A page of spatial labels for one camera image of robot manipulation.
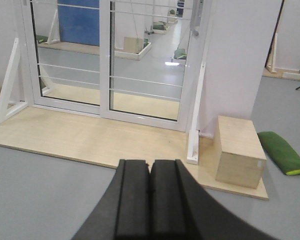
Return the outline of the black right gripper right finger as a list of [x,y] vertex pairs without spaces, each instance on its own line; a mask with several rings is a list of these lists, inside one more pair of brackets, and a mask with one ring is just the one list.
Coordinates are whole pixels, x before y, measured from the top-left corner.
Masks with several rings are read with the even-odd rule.
[[179,160],[151,169],[153,240],[272,240],[216,201]]

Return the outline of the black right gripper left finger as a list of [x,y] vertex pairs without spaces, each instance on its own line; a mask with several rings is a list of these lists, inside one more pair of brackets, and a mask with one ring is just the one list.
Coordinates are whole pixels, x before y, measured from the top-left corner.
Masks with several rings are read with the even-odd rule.
[[116,172],[74,240],[147,240],[149,169],[144,160],[119,161]]

